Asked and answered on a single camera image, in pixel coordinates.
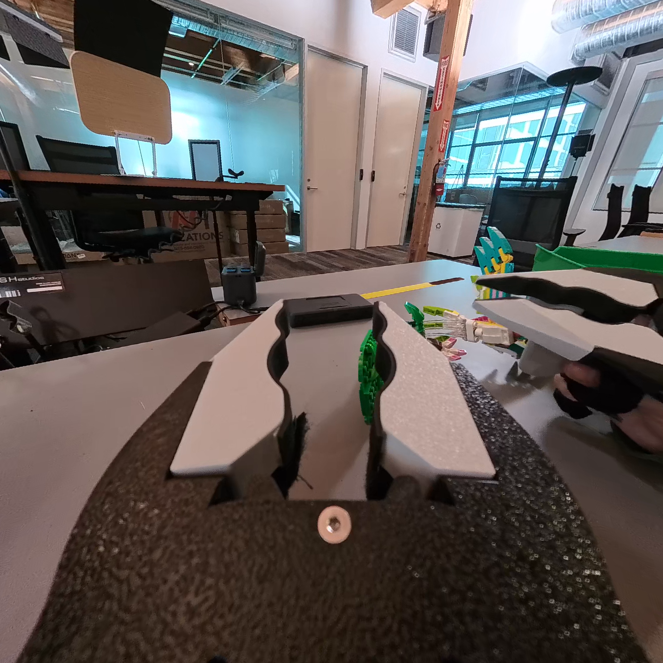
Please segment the large grid window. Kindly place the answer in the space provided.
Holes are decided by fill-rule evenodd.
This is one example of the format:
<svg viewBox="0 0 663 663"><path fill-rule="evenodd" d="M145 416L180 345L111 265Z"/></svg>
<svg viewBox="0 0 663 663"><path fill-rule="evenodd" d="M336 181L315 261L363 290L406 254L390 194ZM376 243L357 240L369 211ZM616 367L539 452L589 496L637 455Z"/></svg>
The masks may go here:
<svg viewBox="0 0 663 663"><path fill-rule="evenodd" d="M492 188L498 176L537 178L563 95L453 114L446 186Z"/></svg>

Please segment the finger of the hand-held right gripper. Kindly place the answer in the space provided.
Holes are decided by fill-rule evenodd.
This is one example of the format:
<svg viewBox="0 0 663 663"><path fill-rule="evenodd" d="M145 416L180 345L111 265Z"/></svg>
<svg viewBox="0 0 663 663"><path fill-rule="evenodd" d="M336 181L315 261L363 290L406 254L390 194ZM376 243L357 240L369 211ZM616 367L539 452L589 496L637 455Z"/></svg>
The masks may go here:
<svg viewBox="0 0 663 663"><path fill-rule="evenodd" d="M478 277L476 284L524 296L549 307L573 310L605 324L625 324L647 316L662 324L662 276L623 268L580 268L511 272Z"/></svg>
<svg viewBox="0 0 663 663"><path fill-rule="evenodd" d="M604 324L522 298L476 300L473 306L527 339L518 361L527 375L553 377L566 362L592 359L639 386L662 385L662 336L649 327Z"/></svg>

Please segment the wooden hanging board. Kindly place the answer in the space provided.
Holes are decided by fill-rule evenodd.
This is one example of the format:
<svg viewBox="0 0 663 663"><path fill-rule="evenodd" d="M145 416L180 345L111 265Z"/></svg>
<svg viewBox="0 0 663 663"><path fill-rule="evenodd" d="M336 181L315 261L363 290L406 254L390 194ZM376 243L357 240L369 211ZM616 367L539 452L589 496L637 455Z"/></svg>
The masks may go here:
<svg viewBox="0 0 663 663"><path fill-rule="evenodd" d="M74 51L70 69L82 123L93 133L172 140L170 89L160 77Z"/></svg>

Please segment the grey meeting table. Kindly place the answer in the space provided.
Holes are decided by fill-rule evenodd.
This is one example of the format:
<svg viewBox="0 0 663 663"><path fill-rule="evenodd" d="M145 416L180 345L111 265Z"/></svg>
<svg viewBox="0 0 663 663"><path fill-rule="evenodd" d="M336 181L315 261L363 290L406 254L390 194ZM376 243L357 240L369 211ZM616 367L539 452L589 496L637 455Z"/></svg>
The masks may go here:
<svg viewBox="0 0 663 663"><path fill-rule="evenodd" d="M627 236L581 244L577 248L592 248L626 253L662 254L662 234Z"/></svg>

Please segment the wide silver ventilation duct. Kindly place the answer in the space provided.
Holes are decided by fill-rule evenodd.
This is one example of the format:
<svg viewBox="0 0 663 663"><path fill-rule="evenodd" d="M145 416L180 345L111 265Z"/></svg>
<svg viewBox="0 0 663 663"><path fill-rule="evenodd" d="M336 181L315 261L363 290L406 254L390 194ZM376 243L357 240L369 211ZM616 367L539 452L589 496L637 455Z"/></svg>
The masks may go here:
<svg viewBox="0 0 663 663"><path fill-rule="evenodd" d="M654 1L555 1L551 28L558 34L621 15Z"/></svg>

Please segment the black slim chair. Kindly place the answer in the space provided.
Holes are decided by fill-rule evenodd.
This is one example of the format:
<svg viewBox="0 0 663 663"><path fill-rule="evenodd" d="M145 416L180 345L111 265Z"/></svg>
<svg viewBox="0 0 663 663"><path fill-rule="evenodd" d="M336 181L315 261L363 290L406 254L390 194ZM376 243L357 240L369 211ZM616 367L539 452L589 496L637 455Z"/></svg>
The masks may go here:
<svg viewBox="0 0 663 663"><path fill-rule="evenodd" d="M631 212L621 237L639 236L648 226L652 187L635 185L631 200Z"/></svg>
<svg viewBox="0 0 663 663"><path fill-rule="evenodd" d="M600 241L607 241L617 237L618 232L622 228L622 205L624 186L611 184L607 194L608 209L607 209L607 223L605 229L600 237Z"/></svg>

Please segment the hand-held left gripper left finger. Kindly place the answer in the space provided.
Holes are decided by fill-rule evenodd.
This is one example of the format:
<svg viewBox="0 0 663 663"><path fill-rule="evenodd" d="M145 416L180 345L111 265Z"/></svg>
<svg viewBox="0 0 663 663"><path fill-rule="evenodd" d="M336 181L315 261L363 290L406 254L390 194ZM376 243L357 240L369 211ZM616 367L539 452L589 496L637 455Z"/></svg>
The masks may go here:
<svg viewBox="0 0 663 663"><path fill-rule="evenodd" d="M282 384L289 366L286 301L262 312L211 360L170 463L173 479L214 477L221 500L244 498L254 480L282 498L300 475L308 419Z"/></svg>

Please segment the printed cardboard box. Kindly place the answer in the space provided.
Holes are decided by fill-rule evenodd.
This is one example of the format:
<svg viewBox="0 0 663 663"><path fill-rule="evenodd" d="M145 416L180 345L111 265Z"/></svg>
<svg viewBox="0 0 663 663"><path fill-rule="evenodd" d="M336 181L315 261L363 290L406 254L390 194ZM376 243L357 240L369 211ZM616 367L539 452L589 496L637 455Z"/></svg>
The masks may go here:
<svg viewBox="0 0 663 663"><path fill-rule="evenodd" d="M213 259L232 255L228 227L222 213L212 211L143 211L146 228L164 226L181 231L183 239L167 251L153 254L154 262Z"/></svg>

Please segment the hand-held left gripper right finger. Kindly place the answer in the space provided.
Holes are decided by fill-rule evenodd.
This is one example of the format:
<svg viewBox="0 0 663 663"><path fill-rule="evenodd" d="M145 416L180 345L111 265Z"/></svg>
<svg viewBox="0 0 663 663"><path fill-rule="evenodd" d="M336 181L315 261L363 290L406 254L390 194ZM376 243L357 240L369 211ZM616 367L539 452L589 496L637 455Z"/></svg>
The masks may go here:
<svg viewBox="0 0 663 663"><path fill-rule="evenodd" d="M376 368L384 384L370 423L367 499L413 479L423 497L449 500L447 479L495 484L491 456L449 360L385 302L373 304Z"/></svg>

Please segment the black hanging panel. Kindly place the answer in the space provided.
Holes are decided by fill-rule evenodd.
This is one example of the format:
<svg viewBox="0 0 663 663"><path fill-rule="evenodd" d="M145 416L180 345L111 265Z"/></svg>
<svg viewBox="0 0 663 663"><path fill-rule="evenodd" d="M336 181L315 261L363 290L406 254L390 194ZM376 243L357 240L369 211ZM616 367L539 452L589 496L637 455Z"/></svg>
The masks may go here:
<svg viewBox="0 0 663 663"><path fill-rule="evenodd" d="M159 78L172 18L153 1L75 1L74 50Z"/></svg>

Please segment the black mounted speaker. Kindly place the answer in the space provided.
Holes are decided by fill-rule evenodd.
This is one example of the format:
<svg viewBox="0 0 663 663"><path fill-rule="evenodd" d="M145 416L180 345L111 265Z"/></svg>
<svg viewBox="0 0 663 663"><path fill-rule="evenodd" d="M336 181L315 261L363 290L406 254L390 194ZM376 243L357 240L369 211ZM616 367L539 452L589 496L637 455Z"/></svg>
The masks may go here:
<svg viewBox="0 0 663 663"><path fill-rule="evenodd" d="M437 62L440 58L445 25L445 13L438 12L426 18L426 34L422 54L425 58Z"/></svg>

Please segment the black mesh office chair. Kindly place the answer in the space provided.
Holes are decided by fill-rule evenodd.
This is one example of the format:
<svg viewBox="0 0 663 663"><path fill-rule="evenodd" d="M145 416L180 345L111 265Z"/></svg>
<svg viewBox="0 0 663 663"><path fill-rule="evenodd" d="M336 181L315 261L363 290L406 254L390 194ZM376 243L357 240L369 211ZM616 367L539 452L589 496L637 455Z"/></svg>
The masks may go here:
<svg viewBox="0 0 663 663"><path fill-rule="evenodd" d="M576 183L576 176L496 178L487 225L509 241L515 271L533 268L538 247L549 251L559 247Z"/></svg>

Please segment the long red fire sign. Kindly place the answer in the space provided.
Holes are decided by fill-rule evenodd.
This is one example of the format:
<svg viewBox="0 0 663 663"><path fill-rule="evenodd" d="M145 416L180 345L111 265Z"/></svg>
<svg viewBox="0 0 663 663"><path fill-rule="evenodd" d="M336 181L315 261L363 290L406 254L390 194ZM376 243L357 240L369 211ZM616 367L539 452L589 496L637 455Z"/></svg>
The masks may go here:
<svg viewBox="0 0 663 663"><path fill-rule="evenodd" d="M438 71L435 80L434 94L432 98L431 112L438 112L442 108L445 92L446 79L450 66L450 55L441 56L438 63Z"/></svg>

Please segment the black equipment case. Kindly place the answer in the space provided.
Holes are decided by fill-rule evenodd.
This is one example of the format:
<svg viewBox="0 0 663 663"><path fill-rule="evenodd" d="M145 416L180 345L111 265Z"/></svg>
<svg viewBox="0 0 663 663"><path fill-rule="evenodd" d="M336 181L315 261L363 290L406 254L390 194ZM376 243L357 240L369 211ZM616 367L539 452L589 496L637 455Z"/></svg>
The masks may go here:
<svg viewBox="0 0 663 663"><path fill-rule="evenodd" d="M2 352L133 332L212 303L201 261L3 273Z"/></svg>

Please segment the black battery charger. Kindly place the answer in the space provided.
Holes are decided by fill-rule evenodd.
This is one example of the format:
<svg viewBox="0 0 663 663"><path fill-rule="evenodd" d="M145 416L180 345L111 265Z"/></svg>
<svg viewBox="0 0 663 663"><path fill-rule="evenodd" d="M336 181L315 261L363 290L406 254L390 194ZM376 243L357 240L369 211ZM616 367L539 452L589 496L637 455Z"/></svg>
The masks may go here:
<svg viewBox="0 0 663 663"><path fill-rule="evenodd" d="M250 307L257 300L257 276L252 266L224 267L221 271L223 301L236 307Z"/></svg>

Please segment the green storage bin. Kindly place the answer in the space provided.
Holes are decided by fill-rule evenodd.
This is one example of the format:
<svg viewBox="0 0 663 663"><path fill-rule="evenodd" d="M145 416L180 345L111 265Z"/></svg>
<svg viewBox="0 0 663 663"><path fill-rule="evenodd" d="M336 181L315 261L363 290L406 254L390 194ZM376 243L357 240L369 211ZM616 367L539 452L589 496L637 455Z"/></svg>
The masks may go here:
<svg viewBox="0 0 663 663"><path fill-rule="evenodd" d="M532 271L575 269L635 269L662 276L662 255L614 251L593 247L560 246L549 251L538 246Z"/></svg>

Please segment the white door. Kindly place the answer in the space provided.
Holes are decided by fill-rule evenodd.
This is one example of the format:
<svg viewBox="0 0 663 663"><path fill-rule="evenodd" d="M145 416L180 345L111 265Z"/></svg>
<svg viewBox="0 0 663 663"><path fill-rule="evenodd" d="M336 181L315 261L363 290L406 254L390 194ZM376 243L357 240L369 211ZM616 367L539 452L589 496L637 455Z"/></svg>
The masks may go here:
<svg viewBox="0 0 663 663"><path fill-rule="evenodd" d="M309 48L304 78L306 250L348 249L355 229L364 68Z"/></svg>
<svg viewBox="0 0 663 663"><path fill-rule="evenodd" d="M383 72L371 170L367 247L402 244L426 97L426 86Z"/></svg>

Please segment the colourful lego feather fan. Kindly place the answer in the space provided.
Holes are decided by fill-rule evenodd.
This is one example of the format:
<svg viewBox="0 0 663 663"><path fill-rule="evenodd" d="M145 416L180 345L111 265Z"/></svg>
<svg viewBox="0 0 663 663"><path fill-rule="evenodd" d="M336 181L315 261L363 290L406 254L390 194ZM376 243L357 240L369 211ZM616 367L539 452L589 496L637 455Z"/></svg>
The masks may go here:
<svg viewBox="0 0 663 663"><path fill-rule="evenodd" d="M487 227L486 232L487 237L480 237L479 245L474 247L482 276L515 273L512 247L508 239L497 228ZM496 300L510 296L508 293L477 285L477 279L478 277L472 277L477 289L477 300Z"/></svg>

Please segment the black flat case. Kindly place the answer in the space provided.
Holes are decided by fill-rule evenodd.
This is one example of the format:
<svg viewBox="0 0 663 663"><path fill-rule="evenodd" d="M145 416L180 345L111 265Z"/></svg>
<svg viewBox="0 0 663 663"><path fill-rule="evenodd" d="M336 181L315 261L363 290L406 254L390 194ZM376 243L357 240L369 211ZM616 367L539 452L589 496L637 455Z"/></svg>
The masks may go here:
<svg viewBox="0 0 663 663"><path fill-rule="evenodd" d="M284 304L292 328L365 320L373 315L373 303L356 293L289 299Z"/></svg>

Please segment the black stand pole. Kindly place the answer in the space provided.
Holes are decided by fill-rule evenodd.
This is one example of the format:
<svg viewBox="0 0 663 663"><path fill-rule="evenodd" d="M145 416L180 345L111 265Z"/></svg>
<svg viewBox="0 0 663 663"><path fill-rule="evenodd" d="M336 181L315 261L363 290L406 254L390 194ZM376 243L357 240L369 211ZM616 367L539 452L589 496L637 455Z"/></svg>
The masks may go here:
<svg viewBox="0 0 663 663"><path fill-rule="evenodd" d="M46 213L35 209L30 192L20 177L21 167L30 169L18 125L1 122L1 180L11 182L21 209L21 224L40 270L64 270L66 261Z"/></svg>

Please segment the yellow tape strip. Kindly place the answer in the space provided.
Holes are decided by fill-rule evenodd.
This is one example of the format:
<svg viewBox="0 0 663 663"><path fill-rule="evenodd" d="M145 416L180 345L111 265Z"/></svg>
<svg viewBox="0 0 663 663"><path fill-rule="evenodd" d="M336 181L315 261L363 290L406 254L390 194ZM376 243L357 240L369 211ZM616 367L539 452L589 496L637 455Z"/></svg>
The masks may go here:
<svg viewBox="0 0 663 663"><path fill-rule="evenodd" d="M368 293L363 293L361 296L366 299L366 300L377 300L380 298L384 298L387 296L393 296L396 294L404 294L408 292L416 292L421 289L425 288L430 288L435 286L435 284L431 282L425 282L425 283L420 283L420 284L415 284L415 285L408 285L408 286L399 286L395 288L388 288L384 290L378 290L375 292L368 292Z"/></svg>

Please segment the wooden top desk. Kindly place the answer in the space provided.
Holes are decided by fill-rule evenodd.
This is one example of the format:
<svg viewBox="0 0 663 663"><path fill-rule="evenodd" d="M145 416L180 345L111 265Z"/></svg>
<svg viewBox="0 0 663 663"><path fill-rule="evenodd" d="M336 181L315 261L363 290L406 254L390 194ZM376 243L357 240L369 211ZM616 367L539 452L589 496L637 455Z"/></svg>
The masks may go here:
<svg viewBox="0 0 663 663"><path fill-rule="evenodd" d="M1 177L7 172L1 170ZM254 213L261 200L284 193L279 184L234 181L206 182L181 178L83 175L51 171L20 171L33 206L51 210L98 211L104 203L122 210L187 211L220 210L247 213L249 244L256 240ZM1 180L2 185L10 185Z"/></svg>

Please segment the white recycling bin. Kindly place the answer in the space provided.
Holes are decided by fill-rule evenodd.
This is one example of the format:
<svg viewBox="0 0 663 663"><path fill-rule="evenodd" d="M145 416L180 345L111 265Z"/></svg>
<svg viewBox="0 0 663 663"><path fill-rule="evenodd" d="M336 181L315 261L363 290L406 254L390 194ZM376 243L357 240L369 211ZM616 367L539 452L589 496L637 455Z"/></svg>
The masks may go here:
<svg viewBox="0 0 663 663"><path fill-rule="evenodd" d="M473 253L485 205L436 203L428 253L447 258L464 258Z"/></svg>

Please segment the white wall vent grille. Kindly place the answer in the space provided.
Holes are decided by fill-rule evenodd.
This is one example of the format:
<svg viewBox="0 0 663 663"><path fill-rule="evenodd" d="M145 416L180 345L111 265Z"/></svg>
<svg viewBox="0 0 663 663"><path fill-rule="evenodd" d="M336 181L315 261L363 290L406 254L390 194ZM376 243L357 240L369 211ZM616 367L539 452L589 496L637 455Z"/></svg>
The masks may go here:
<svg viewBox="0 0 663 663"><path fill-rule="evenodd" d="M410 62L415 62L422 12L413 7L405 7L391 17L388 51Z"/></svg>

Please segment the framed whiteboard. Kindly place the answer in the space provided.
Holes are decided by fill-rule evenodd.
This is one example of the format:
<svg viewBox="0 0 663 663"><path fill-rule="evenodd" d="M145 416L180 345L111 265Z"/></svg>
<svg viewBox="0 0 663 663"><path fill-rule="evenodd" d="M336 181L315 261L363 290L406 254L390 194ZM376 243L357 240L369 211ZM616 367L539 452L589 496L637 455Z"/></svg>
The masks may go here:
<svg viewBox="0 0 663 663"><path fill-rule="evenodd" d="M217 182L222 179L221 146L219 140L189 139L188 148L192 178L194 180Z"/></svg>

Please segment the narrow silver ventilation duct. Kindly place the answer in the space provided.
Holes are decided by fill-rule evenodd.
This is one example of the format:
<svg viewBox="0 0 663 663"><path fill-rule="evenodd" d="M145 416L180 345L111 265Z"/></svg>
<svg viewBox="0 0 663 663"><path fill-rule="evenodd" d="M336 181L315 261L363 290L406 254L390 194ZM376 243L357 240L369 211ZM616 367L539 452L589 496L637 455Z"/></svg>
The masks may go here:
<svg viewBox="0 0 663 663"><path fill-rule="evenodd" d="M582 29L578 33L571 49L571 61L581 62L606 52L662 39L661 23L589 28L590 30Z"/></svg>

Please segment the stack of cardboard boxes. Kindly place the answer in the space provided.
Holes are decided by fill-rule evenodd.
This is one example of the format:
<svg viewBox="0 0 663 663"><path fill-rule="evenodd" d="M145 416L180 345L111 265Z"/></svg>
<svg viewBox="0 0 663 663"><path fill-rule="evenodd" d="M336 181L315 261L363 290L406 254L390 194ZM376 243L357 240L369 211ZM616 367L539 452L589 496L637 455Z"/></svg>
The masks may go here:
<svg viewBox="0 0 663 663"><path fill-rule="evenodd" d="M224 213L228 227L229 245L232 254L238 257L248 256L247 214L244 211ZM286 239L287 214L282 200L261 200L259 210L254 213L256 238L266 248L267 254L289 252Z"/></svg>

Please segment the green lego plant model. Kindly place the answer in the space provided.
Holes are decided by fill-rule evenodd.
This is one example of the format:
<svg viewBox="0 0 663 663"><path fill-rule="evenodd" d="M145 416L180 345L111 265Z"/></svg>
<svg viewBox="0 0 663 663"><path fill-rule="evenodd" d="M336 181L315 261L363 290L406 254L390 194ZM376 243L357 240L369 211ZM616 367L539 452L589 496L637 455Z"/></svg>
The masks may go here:
<svg viewBox="0 0 663 663"><path fill-rule="evenodd" d="M405 302L404 307L411 316L409 326L414 328L420 336L423 336L436 349L443 353L449 361L458 361L466 355L466 351L456 349L457 339L441 332L443 323L426 321L425 316L443 317L445 314L458 316L458 311L436 306L425 306L422 309L410 302ZM359 399L361 412L366 424L373 421L375 399L377 393L384 384L376 368L377 341L372 329L369 329L363 338L358 360Z"/></svg>

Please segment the black floor lamp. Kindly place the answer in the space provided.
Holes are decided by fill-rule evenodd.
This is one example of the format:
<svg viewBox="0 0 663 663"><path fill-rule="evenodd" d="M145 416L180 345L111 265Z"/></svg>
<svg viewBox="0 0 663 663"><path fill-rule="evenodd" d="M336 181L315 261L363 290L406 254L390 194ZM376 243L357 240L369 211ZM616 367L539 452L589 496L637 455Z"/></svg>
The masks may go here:
<svg viewBox="0 0 663 663"><path fill-rule="evenodd" d="M564 95L559 106L558 116L555 120L550 140L544 153L544 158L539 171L539 179L543 179L548 168L551 154L559 133L561 122L564 118L568 102L575 86L590 84L600 78L603 68L599 66L578 66L566 70L557 71L546 79L550 87L564 87Z"/></svg>

